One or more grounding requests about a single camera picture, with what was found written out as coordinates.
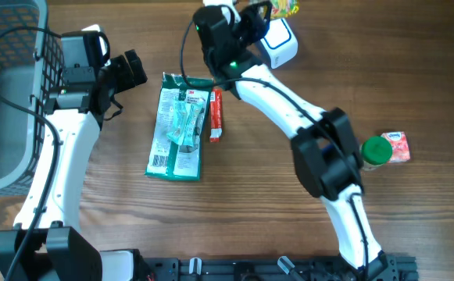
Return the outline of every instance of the green bottle cap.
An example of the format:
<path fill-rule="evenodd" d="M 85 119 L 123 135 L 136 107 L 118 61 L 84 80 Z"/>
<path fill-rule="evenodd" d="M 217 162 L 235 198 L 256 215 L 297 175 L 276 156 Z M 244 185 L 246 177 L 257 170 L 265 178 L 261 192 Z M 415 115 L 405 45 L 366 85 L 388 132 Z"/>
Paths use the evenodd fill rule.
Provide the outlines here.
<path fill-rule="evenodd" d="M 364 161 L 372 165 L 383 165 L 390 160 L 393 148 L 383 137 L 371 137 L 362 145 L 361 153 Z"/>

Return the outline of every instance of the red and white box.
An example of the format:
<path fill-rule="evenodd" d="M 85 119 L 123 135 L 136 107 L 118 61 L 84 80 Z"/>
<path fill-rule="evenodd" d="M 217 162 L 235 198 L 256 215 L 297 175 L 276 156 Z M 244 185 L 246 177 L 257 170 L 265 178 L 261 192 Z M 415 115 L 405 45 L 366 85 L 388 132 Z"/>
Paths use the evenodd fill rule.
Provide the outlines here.
<path fill-rule="evenodd" d="M 407 137 L 404 132 L 382 133 L 381 136 L 384 137 L 393 148 L 393 155 L 391 155 L 388 163 L 406 162 L 411 159 Z"/>
<path fill-rule="evenodd" d="M 211 137 L 209 142 L 220 142 L 221 130 L 221 89 L 214 89 L 209 100 L 209 110 L 211 112 Z"/>

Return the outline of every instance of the wooden table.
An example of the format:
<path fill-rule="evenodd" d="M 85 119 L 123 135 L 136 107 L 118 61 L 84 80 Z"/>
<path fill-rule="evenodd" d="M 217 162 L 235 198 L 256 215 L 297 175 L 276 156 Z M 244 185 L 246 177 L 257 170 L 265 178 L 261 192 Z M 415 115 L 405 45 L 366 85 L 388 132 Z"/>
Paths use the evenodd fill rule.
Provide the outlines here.
<path fill-rule="evenodd" d="M 179 73 L 181 38 L 198 7 L 49 7 L 54 31 L 99 23 L 113 54 L 134 48 L 148 74 L 147 84 L 118 96 L 125 112 L 104 124 L 91 154 L 84 236 L 99 250 L 138 248 L 145 257 L 338 254 L 323 205 L 296 179 L 285 135 L 231 94 L 223 96 L 221 142 L 205 141 L 200 182 L 144 176 L 162 74 Z M 387 252 L 416 256 L 422 280 L 454 280 L 454 1 L 312 0 L 288 21 L 299 50 L 274 70 L 282 82 L 316 105 L 345 110 L 361 141 L 407 133 L 411 162 L 363 174 L 375 237 Z M 188 74 L 209 76 L 195 32 L 184 59 Z M 0 229 L 22 202 L 0 198 Z"/>

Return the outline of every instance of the gray basket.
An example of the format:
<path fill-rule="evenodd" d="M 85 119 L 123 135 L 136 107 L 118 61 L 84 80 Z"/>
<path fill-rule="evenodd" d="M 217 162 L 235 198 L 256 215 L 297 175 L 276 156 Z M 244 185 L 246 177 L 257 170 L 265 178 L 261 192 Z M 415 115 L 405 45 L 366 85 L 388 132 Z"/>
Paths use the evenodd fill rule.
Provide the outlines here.
<path fill-rule="evenodd" d="M 0 33 L 10 27 L 47 28 L 45 0 L 0 0 Z M 45 92 L 61 83 L 58 39 L 21 30 L 0 40 L 0 94 L 42 114 Z M 0 196 L 27 194 L 38 163 L 44 126 L 0 102 Z"/>

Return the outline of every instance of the barcode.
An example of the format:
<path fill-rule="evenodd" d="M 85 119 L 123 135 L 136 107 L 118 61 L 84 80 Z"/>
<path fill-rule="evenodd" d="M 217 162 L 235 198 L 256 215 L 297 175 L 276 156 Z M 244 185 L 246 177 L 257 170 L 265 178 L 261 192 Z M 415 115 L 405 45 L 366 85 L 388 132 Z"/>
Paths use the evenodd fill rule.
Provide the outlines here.
<path fill-rule="evenodd" d="M 154 160 L 152 161 L 152 166 L 154 167 L 166 167 L 167 166 L 167 156 L 154 155 Z"/>

